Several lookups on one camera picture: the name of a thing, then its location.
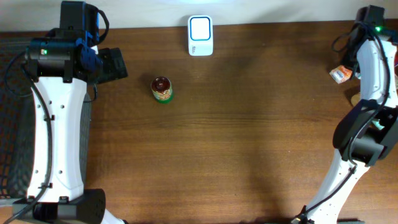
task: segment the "white wall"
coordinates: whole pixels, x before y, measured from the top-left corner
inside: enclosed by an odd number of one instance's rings
[[[0,0],[0,31],[59,26],[60,0]],[[186,16],[208,14],[218,24],[352,20],[374,4],[398,18],[398,0],[87,0],[111,28],[185,26]]]

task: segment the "white device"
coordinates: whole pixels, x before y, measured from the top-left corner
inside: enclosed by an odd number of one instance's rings
[[[210,16],[189,17],[188,51],[192,56],[213,54],[213,21]]]
[[[62,77],[40,77],[36,83],[51,115],[53,136],[53,170],[50,174],[52,187],[47,189],[39,202],[57,203],[60,196],[74,200],[83,195],[83,181],[80,173],[80,116],[87,91],[87,83],[77,78],[72,83],[64,83]],[[35,102],[35,156],[32,179],[27,189],[27,197],[37,196],[45,179],[47,167],[47,127],[43,119],[44,111],[38,96]],[[107,209],[101,224],[124,224]]]
[[[398,105],[394,75],[394,56],[397,52],[397,47],[385,40],[382,40],[381,44],[386,52],[386,57],[389,58],[388,66],[390,71],[392,71],[390,74],[391,84],[388,87],[390,94],[386,106],[395,108]],[[384,97],[382,93],[386,90],[387,71],[382,61],[379,44],[375,40],[366,40],[358,50],[357,58],[362,73],[361,99],[376,100],[380,104]],[[338,214],[355,184],[370,168],[363,162],[355,162],[358,164],[356,172],[348,179],[347,183],[327,202],[309,212],[308,219],[322,224],[335,224],[337,222]],[[347,177],[349,170],[353,167],[354,165],[350,161],[342,160],[339,150],[335,149],[335,156],[329,172],[317,195],[308,204],[308,208],[329,196]]]

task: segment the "wood grain surface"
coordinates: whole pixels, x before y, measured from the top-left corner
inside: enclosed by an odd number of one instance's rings
[[[122,50],[129,77],[98,87],[86,188],[104,189],[107,208],[130,223],[298,214],[326,176],[333,132],[359,85],[328,74],[338,64],[331,42],[352,25],[215,26],[210,57],[189,56],[186,27],[110,30],[101,47]],[[150,91],[158,76],[172,82],[168,105]],[[398,222],[397,160],[395,147],[358,182],[340,218]],[[10,214],[0,209],[0,221]]]

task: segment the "wire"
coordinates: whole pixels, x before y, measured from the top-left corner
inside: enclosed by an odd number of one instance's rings
[[[40,91],[37,89],[35,83],[32,81],[30,78],[30,75],[26,71],[25,67],[21,65],[21,69],[24,72],[24,75],[28,78],[31,88],[33,89],[33,92],[36,94],[38,97],[40,104],[43,107],[44,110],[44,115],[46,117],[45,121],[47,123],[47,141],[48,141],[48,153],[47,153],[47,170],[45,172],[45,180],[44,180],[44,185],[42,186],[39,194],[31,201],[30,204],[28,204],[26,207],[24,207],[22,210],[20,210],[18,213],[14,214],[12,217],[7,219],[4,224],[8,224],[17,218],[20,218],[21,216],[25,215],[29,210],[32,210],[33,207],[36,205],[36,203],[42,198],[43,194],[47,190],[47,187],[49,186],[50,183],[50,175],[52,171],[52,128],[51,128],[51,119],[50,119],[50,113],[49,109],[47,108],[43,96],[40,94]]]
[[[336,188],[335,191],[333,191],[333,193],[331,193],[329,196],[327,196],[325,199],[323,199],[322,201],[318,202],[316,205],[312,206],[311,208],[309,208],[308,210],[305,211],[305,213],[311,212],[312,210],[314,210],[315,208],[317,208],[318,206],[320,206],[321,204],[325,203],[327,200],[331,199],[333,196],[335,196],[335,194],[337,194],[337,192],[345,185],[345,183],[347,183],[347,181],[349,180],[349,178],[355,173],[356,171],[356,166],[354,166],[353,168],[351,168],[349,170],[348,175],[346,176],[346,178],[342,181],[342,183]]]
[[[99,41],[98,41],[97,45],[99,45],[100,43],[102,43],[105,40],[105,38],[106,38],[106,36],[107,36],[107,34],[109,32],[109,21],[108,21],[108,18],[106,17],[106,15],[105,15],[105,12],[102,11],[102,10],[98,10],[98,13],[104,19],[104,22],[105,22],[105,33],[103,35],[101,35],[101,37],[99,37]]]
[[[336,53],[340,53],[340,52],[344,51],[345,49],[347,49],[347,47],[348,47],[348,42],[347,42],[347,44],[346,44],[344,47],[342,47],[342,48],[339,49],[339,50],[336,50],[336,49],[335,49],[335,45],[337,44],[337,42],[339,42],[339,40],[340,40],[341,38],[347,37],[347,36],[349,36],[349,35],[350,35],[350,33],[347,32],[347,33],[345,33],[345,34],[341,34],[340,36],[338,36],[338,37],[333,41],[333,43],[331,43],[331,50],[334,51],[334,52],[336,52]]]
[[[89,100],[89,101],[83,101],[83,103],[92,103],[92,102],[94,102],[97,99],[97,97],[98,97],[98,89],[97,89],[97,85],[96,84],[94,84],[93,89],[94,89],[94,99]]]
[[[350,80],[352,80],[352,79],[355,77],[356,71],[358,71],[358,67],[359,67],[359,63],[356,62],[356,63],[354,64],[353,72],[351,73],[351,76],[349,77]]]
[[[19,53],[19,54],[16,55],[13,59],[10,60],[10,62],[9,62],[8,65],[7,65],[6,73],[4,74],[4,78],[3,78],[3,80],[4,80],[4,86],[6,87],[6,89],[7,89],[9,92],[11,92],[13,95],[16,95],[16,96],[18,96],[18,97],[28,97],[28,96],[31,96],[32,93],[29,93],[29,94],[19,94],[19,93],[16,93],[16,92],[15,92],[14,90],[12,90],[12,89],[10,88],[10,86],[8,85],[7,76],[8,76],[8,71],[9,71],[10,68],[12,67],[12,64],[14,64],[14,62],[15,62],[17,59],[19,59],[20,57],[22,57],[24,54],[25,54],[25,51]]]

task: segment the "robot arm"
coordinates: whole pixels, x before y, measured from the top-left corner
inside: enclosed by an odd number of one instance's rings
[[[342,64],[353,69],[359,65],[361,101],[336,128],[333,162],[320,190],[291,223],[335,224],[359,178],[377,160],[385,158],[398,141],[398,97],[393,72],[396,35],[392,30],[375,29],[383,25],[383,14],[384,9],[375,6],[358,12]],[[382,47],[366,29],[376,30]],[[373,120],[383,128],[371,127]]]
[[[98,15],[107,25],[102,36],[98,33]],[[127,77],[127,70],[119,49],[101,49],[98,54],[92,49],[108,33],[109,22],[103,11],[85,2],[63,1],[60,18],[60,28],[51,30],[47,37],[32,39],[25,52],[28,66],[22,69],[32,80],[32,88],[37,89],[35,155],[27,198],[13,204],[13,213],[18,214],[36,198],[33,211],[20,214],[18,219],[31,223],[122,224],[125,221],[107,211],[102,189],[84,189],[80,118],[87,85]],[[48,158],[51,141],[47,139],[52,140],[52,159]]]

